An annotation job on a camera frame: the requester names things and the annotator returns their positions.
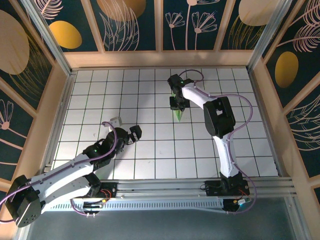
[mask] white grid floor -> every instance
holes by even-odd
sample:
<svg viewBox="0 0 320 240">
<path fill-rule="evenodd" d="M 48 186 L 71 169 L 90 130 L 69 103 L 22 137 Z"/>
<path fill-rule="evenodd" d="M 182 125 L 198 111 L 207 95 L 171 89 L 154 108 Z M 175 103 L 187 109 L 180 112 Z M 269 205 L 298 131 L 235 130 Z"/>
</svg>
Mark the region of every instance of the white grid floor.
<svg viewBox="0 0 320 240">
<path fill-rule="evenodd" d="M 180 122 L 169 107 L 170 75 L 185 69 L 78 71 L 52 168 L 73 159 L 108 134 L 103 121 L 120 116 L 122 128 L 139 124 L 142 138 L 99 169 L 100 179 L 215 178 L 220 161 L 215 142 L 204 124 L 203 110 L 194 104 Z M 250 100 L 251 122 L 234 135 L 238 165 L 249 176 L 277 176 L 253 89 L 245 68 L 199 68 L 198 86 L 212 95 L 236 93 Z M 199 80 L 197 72 L 183 76 Z M 236 127 L 249 116 L 249 106 L 230 98 Z"/>
</svg>

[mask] purple cable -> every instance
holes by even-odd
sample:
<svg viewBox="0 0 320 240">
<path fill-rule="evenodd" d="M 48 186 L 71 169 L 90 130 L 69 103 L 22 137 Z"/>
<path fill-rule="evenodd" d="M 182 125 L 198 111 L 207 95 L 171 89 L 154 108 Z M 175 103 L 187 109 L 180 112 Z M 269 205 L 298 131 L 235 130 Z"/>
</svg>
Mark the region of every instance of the purple cable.
<svg viewBox="0 0 320 240">
<path fill-rule="evenodd" d="M 203 81 L 203 80 L 205 79 L 204 74 L 203 74 L 201 71 L 196 70 L 196 69 L 187 69 L 187 70 L 184 70 L 183 72 L 181 72 L 181 73 L 179 74 L 179 77 L 180 77 L 182 74 L 186 73 L 186 72 L 197 72 L 197 73 L 201 74 L 202 79 L 201 79 L 201 80 L 196 80 L 196 81 L 194 81 L 195 84 L 198 83 L 198 82 L 201 82 L 201 81 Z"/>
<path fill-rule="evenodd" d="M 230 155 L 231 163 L 234 165 L 234 167 L 235 167 L 240 173 L 242 173 L 242 174 L 252 183 L 253 190 L 254 190 L 254 197 L 253 197 L 253 202 L 252 202 L 252 204 L 250 204 L 250 206 L 249 206 L 248 208 L 246 208 L 245 210 L 243 210 L 243 211 L 232 212 L 234 215 L 236 215 L 236 214 L 243 214 L 243 213 L 249 211 L 249 210 L 255 205 L 255 203 L 256 203 L 256 201 L 257 201 L 257 187 L 256 187 L 254 181 L 252 181 L 252 179 L 251 179 L 247 174 L 245 174 L 245 173 L 238 167 L 238 165 L 236 164 L 235 160 L 233 159 L 233 157 L 232 157 L 232 155 L 231 155 L 231 150 L 230 150 L 230 138 L 231 138 L 231 136 L 232 136 L 236 131 L 238 131 L 239 129 L 243 128 L 244 126 L 246 126 L 246 125 L 250 122 L 250 120 L 251 120 L 251 118 L 252 118 L 252 115 L 253 115 L 253 113 L 254 113 L 253 106 L 252 106 L 251 102 L 250 102 L 246 97 L 241 96 L 241 95 L 239 95 L 239 94 L 222 94 L 222 95 L 218 95 L 218 96 L 211 96 L 210 94 L 207 94 L 207 93 L 205 93 L 204 91 L 202 91 L 201 89 L 197 88 L 196 83 L 201 82 L 201 81 L 203 81 L 203 80 L 205 79 L 205 76 L 204 76 L 203 73 L 200 72 L 199 70 L 196 70 L 196 69 L 184 70 L 183 72 L 181 72 L 181 73 L 179 74 L 179 77 L 180 77 L 183 73 L 189 72 L 189 71 L 197 72 L 197 73 L 201 74 L 201 76 L 202 76 L 202 79 L 201 79 L 201 80 L 194 81 L 194 89 L 195 89 L 196 91 L 198 91 L 199 93 L 201 93 L 201 94 L 203 94 L 203 95 L 205 95 L 206 97 L 211 98 L 211 99 L 217 99 L 217 98 L 221 98 L 221 97 L 237 97 L 237 98 L 240 98 L 240 99 L 245 100 L 245 101 L 248 103 L 249 107 L 250 107 L 250 115 L 249 115 L 249 118 L 247 119 L 247 121 L 246 121 L 244 124 L 242 124 L 241 126 L 239 126 L 239 127 L 237 127 L 236 129 L 234 129 L 232 132 L 230 132 L 230 134 L 229 134 L 228 137 L 227 137 L 228 153 L 229 153 L 229 155 Z"/>
<path fill-rule="evenodd" d="M 84 160 L 78 161 L 78 162 L 76 162 L 73 166 L 70 164 L 70 165 L 68 165 L 68 166 L 60 169 L 59 171 L 53 173 L 52 175 L 49 175 L 49 176 L 44 177 L 42 180 L 38 180 L 38 181 L 35 181 L 35 182 L 32 182 L 32 183 L 27 183 L 26 186 L 23 186 L 23 187 L 15 190 L 15 191 L 13 191 L 13 192 L 11 192 L 9 195 L 5 196 L 5 197 L 0 201 L 0 208 L 1 208 L 2 204 L 4 204 L 5 201 L 6 201 L 8 198 L 14 196 L 16 193 L 19 193 L 19 192 L 21 192 L 21 191 L 23 191 L 23 190 L 25 190 L 25 189 L 27 189 L 27 188 L 30 188 L 30 187 L 32 187 L 33 185 L 39 184 L 39 183 L 41 183 L 41 182 L 44 182 L 44 181 L 46 181 L 46 180 L 48 180 L 48 179 L 56 176 L 57 174 L 65 171 L 65 170 L 67 170 L 67 169 L 69 169 L 69 168 L 73 168 L 73 167 L 76 166 L 76 165 L 79 165 L 79 164 L 85 163 L 85 162 L 96 161 L 96 160 L 102 159 L 102 158 L 108 156 L 109 154 L 111 154 L 111 153 L 115 150 L 116 145 L 117 145 L 117 141 L 118 141 L 117 132 L 116 132 L 116 129 L 114 128 L 114 126 L 112 126 L 112 124 L 111 124 L 110 122 L 104 121 L 104 122 L 102 122 L 101 124 L 102 124 L 103 126 L 109 125 L 109 127 L 111 127 L 111 129 L 112 129 L 112 131 L 113 131 L 113 133 L 114 133 L 113 146 L 112 146 L 112 148 L 111 148 L 107 153 L 105 153 L 105 154 L 103 154 L 103 155 L 101 155 L 101 156 L 94 157 L 94 158 L 89 158 L 89 159 L 84 159 Z M 11 220 L 0 220 L 0 224 L 9 224 L 9 223 L 12 223 L 12 222 L 14 222 L 13 219 L 11 219 Z"/>
</svg>

